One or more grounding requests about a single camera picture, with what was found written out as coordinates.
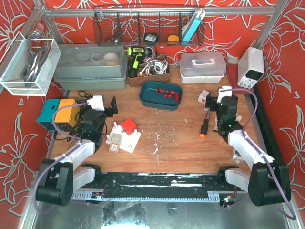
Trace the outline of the red cube power socket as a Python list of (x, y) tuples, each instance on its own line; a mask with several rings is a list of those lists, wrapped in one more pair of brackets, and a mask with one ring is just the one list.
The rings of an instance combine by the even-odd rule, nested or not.
[(127, 135), (131, 135), (137, 129), (136, 123), (130, 118), (122, 122), (121, 127)]

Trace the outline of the clear small parts box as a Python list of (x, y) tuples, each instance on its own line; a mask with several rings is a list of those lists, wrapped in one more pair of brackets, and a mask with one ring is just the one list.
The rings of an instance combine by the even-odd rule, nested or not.
[(109, 151), (118, 153), (120, 150), (121, 141), (122, 141), (121, 134), (113, 134), (109, 145)]

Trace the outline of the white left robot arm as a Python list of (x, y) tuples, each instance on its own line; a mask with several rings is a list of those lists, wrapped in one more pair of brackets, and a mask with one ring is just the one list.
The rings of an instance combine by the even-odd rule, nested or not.
[(34, 201), (66, 206), (74, 191), (93, 182), (101, 169), (99, 166), (84, 164), (101, 146), (107, 117), (118, 113), (116, 97), (105, 108), (103, 97), (95, 95), (80, 106), (88, 107), (83, 113), (83, 129), (80, 135), (66, 135), (77, 142), (66, 153), (55, 159), (44, 159), (34, 186)]

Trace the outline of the white cube charger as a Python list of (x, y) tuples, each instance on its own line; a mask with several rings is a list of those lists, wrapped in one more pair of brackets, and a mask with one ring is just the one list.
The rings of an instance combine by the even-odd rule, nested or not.
[(198, 102), (200, 102), (201, 104), (205, 105), (206, 104), (206, 99), (207, 96), (211, 95), (211, 93), (209, 91), (203, 90), (200, 95), (198, 96)]

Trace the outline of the white lidded storage box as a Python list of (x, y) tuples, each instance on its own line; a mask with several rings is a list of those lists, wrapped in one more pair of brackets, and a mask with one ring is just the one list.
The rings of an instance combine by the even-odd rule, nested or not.
[(226, 73), (226, 62), (220, 52), (184, 53), (179, 68), (183, 84), (219, 83)]

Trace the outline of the teal plastic tray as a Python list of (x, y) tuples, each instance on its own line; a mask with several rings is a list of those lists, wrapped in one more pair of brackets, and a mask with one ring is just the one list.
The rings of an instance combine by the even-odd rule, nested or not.
[[(164, 93), (157, 93), (157, 88), (164, 88)], [(172, 98), (164, 98), (163, 95), (166, 94), (167, 90), (175, 90), (176, 93), (180, 94), (180, 102), (175, 101), (175, 94)], [(143, 83), (140, 89), (139, 99), (142, 105), (156, 108), (174, 111), (176, 110), (182, 100), (183, 90), (181, 86), (174, 83), (164, 83), (159, 81), (147, 81)]]

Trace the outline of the red mat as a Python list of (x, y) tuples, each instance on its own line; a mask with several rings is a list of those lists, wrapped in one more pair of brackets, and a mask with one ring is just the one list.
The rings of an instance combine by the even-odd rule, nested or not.
[[(226, 65), (226, 74), (232, 88), (241, 88), (237, 84), (238, 79), (238, 64), (228, 63)], [(233, 91), (233, 94), (250, 94), (245, 91)]]

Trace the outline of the yellow device box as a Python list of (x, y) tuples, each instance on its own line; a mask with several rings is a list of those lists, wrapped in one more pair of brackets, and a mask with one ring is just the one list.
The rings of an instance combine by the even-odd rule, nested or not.
[(69, 107), (60, 110), (55, 116), (55, 124), (64, 132), (71, 131), (77, 124), (76, 116), (81, 108), (79, 106), (71, 107), (74, 104), (77, 104), (77, 102), (73, 98), (60, 100), (59, 108), (69, 105)]

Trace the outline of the white power supply unit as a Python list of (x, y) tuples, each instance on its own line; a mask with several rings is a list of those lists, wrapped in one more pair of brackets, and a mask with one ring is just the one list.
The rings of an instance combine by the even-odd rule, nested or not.
[(237, 85), (252, 89), (264, 74), (263, 51), (249, 47), (238, 62)]

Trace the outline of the teal device box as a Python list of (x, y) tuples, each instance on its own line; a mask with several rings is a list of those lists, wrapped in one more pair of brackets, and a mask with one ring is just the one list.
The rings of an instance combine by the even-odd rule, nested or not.
[(48, 131), (55, 130), (52, 124), (52, 118), (54, 113), (59, 107), (60, 99), (46, 100), (41, 110), (40, 116), (37, 119), (37, 123), (43, 126)]

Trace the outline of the yellow tape measure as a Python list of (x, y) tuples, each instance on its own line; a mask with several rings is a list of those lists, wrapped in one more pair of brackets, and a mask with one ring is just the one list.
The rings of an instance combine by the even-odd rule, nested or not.
[(177, 35), (170, 35), (168, 36), (168, 45), (177, 45), (180, 42), (179, 36)]

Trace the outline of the blue white power strip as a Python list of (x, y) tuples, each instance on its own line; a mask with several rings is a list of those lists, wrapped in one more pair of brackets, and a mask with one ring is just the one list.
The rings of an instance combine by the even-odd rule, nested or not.
[(182, 28), (182, 39), (181, 44), (187, 45), (197, 28), (205, 18), (205, 11), (195, 13), (190, 21)]

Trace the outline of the clear acrylic bin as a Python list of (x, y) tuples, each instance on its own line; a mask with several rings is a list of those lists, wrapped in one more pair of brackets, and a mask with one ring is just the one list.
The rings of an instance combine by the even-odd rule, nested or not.
[(13, 53), (1, 59), (0, 84), (15, 96), (46, 96), (61, 55), (56, 41), (18, 32), (10, 47)]

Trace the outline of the orange handled screwdriver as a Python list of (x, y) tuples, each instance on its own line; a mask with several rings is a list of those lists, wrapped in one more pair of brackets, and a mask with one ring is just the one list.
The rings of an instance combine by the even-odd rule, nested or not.
[(210, 108), (205, 108), (204, 111), (206, 111), (206, 115), (203, 120), (203, 124), (201, 126), (200, 134), (199, 137), (201, 139), (205, 139), (207, 132), (208, 132), (208, 127), (209, 127), (209, 119), (210, 119)]

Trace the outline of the yellow green cordless drill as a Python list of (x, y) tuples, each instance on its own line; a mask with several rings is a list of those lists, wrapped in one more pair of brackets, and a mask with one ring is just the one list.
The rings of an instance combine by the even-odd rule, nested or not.
[(132, 57), (132, 61), (129, 65), (129, 77), (134, 78), (137, 76), (138, 68), (141, 63), (144, 62), (146, 56), (152, 56), (153, 50), (150, 46), (139, 47), (129, 46), (127, 48), (127, 54)]

